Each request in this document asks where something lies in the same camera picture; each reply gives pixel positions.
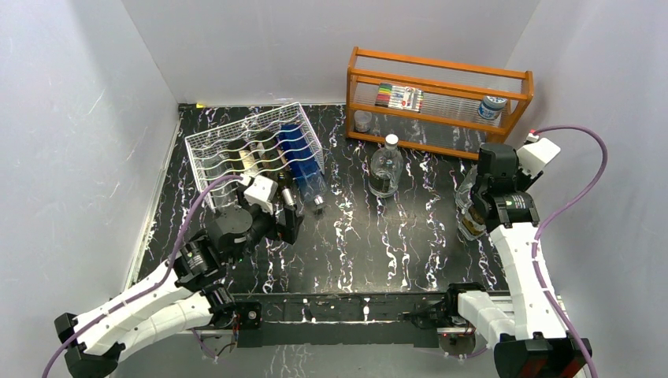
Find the dark bottle black foil top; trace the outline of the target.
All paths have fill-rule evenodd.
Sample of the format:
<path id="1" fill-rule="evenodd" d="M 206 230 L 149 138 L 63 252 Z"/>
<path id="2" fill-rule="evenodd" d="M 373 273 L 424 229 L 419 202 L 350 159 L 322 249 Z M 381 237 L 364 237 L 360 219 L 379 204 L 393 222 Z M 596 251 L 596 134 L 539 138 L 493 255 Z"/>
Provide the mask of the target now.
<path id="1" fill-rule="evenodd" d="M 485 220 L 473 205 L 469 205 L 464 211 L 458 229 L 469 241 L 479 239 L 487 233 Z"/>

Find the brown wine bottle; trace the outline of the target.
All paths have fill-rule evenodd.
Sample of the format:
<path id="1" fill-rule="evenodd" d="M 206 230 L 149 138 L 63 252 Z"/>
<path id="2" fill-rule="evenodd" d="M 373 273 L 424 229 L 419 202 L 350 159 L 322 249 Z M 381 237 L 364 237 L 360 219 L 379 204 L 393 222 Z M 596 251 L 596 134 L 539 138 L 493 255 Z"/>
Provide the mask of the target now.
<path id="1" fill-rule="evenodd" d="M 295 207 L 292 192 L 293 176 L 286 166 L 287 162 L 278 147 L 276 137 L 268 131 L 259 132 L 256 139 L 256 152 L 261 158 L 260 163 L 264 170 L 262 175 L 277 183 L 286 206 Z"/>

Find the dark green bottle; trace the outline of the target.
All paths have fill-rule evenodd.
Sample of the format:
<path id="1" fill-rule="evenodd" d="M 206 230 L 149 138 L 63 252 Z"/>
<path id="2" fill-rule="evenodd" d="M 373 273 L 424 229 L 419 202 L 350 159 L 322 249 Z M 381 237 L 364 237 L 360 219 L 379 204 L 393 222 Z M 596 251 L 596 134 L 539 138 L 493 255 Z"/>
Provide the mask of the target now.
<path id="1" fill-rule="evenodd" d="M 232 170 L 232 174 L 239 176 L 258 174 L 258 166 L 250 142 L 244 139 L 233 140 L 228 143 L 225 153 L 225 164 L 228 169 Z"/>

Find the round clear glass bottle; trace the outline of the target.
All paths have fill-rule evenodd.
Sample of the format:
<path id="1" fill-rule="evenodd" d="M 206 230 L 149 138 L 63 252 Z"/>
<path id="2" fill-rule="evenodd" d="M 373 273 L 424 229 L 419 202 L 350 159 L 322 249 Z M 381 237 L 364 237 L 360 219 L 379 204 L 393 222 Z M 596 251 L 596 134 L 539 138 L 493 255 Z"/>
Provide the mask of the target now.
<path id="1" fill-rule="evenodd" d="M 403 156 L 398 148 L 399 138 L 395 134 L 385 136 L 384 145 L 371 158 L 369 189 L 379 198 L 393 196 L 399 186 L 403 171 Z"/>

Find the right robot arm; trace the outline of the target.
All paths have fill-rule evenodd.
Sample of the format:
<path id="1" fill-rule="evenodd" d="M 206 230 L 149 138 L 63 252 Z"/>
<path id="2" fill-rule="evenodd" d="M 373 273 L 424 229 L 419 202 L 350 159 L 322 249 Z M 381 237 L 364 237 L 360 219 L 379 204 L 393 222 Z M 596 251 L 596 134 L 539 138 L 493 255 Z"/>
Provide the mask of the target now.
<path id="1" fill-rule="evenodd" d="M 493 352 L 500 377 L 575 377 L 592 352 L 570 330 L 555 297 L 537 238 L 540 218 L 529 187 L 558 154 L 545 139 L 519 149 L 484 143 L 461 226 L 486 232 L 501 257 L 513 316 L 473 284 L 453 284 L 443 307 L 454 326 L 470 322 Z"/>

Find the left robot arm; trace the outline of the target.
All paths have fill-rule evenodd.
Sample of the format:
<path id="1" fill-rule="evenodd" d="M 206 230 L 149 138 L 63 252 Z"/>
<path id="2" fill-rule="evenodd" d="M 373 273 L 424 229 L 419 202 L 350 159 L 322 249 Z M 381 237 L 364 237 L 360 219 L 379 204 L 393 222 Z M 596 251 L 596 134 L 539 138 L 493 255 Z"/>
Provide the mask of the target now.
<path id="1" fill-rule="evenodd" d="M 264 240 L 293 244 L 303 216 L 295 206 L 277 215 L 260 206 L 223 210 L 176 255 L 98 308 L 64 313 L 54 325 L 73 377 L 106 377 L 136 351 L 188 329 L 256 329 L 259 302 L 237 302 L 220 282 Z"/>

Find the clear bottle silver cap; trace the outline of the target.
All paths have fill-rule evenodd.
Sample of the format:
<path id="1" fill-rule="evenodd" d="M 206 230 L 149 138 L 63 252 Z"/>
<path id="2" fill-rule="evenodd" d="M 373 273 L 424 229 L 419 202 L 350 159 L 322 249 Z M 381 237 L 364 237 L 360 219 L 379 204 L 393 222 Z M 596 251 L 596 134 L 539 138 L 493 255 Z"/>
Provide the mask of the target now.
<path id="1" fill-rule="evenodd" d="M 463 181 L 458 185 L 455 193 L 455 205 L 460 213 L 467 210 L 472 203 L 470 192 L 475 184 L 476 176 L 477 166 L 473 165 L 465 174 Z"/>

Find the orange wooden shelf rack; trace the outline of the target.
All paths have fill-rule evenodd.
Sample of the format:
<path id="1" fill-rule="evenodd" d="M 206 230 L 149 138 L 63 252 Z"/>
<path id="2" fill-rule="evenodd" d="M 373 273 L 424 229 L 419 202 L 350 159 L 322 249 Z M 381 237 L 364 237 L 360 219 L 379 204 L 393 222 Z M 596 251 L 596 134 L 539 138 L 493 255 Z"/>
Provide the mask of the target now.
<path id="1" fill-rule="evenodd" d="M 375 106 L 380 83 L 423 90 L 420 113 Z M 477 120 L 485 96 L 508 99 L 497 125 Z M 514 71 L 354 47 L 347 66 L 346 131 L 349 139 L 381 143 L 387 134 L 401 147 L 468 160 L 485 142 L 507 140 L 533 100 L 530 71 Z M 354 112 L 371 112 L 366 133 L 354 130 Z"/>

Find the blue white lidded jar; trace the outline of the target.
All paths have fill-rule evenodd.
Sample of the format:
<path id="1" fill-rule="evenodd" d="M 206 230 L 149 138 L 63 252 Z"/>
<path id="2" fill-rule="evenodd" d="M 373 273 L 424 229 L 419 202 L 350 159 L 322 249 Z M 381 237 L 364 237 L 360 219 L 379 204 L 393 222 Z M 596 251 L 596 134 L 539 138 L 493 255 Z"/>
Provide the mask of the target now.
<path id="1" fill-rule="evenodd" d="M 497 125 L 507 104 L 507 98 L 485 95 L 477 106 L 477 120 L 485 124 Z"/>

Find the small clear plastic cup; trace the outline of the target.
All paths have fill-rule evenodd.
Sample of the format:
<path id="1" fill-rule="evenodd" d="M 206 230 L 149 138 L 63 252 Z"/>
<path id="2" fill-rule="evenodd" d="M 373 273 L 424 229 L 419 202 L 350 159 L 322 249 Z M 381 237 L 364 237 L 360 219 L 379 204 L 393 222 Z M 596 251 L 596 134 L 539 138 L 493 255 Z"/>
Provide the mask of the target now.
<path id="1" fill-rule="evenodd" d="M 356 110 L 354 112 L 354 130 L 359 133 L 366 133 L 371 129 L 373 115 L 371 112 Z"/>

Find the colour marker pen set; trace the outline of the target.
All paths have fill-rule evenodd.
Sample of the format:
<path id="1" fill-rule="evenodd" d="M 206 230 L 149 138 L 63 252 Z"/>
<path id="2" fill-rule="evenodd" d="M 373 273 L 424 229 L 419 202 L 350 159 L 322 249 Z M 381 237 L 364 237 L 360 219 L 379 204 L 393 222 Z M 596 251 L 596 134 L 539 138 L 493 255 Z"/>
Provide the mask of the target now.
<path id="1" fill-rule="evenodd" d="M 423 100 L 423 90 L 416 87 L 380 83 L 375 106 L 420 113 Z"/>

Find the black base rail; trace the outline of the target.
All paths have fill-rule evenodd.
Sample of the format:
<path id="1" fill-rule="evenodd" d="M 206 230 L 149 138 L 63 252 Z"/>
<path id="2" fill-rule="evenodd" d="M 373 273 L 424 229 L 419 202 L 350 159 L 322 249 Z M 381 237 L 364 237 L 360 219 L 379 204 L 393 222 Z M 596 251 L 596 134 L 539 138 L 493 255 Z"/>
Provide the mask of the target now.
<path id="1" fill-rule="evenodd" d="M 395 344 L 468 354 L 484 347 L 444 291 L 256 294 L 236 304 L 240 348 Z"/>

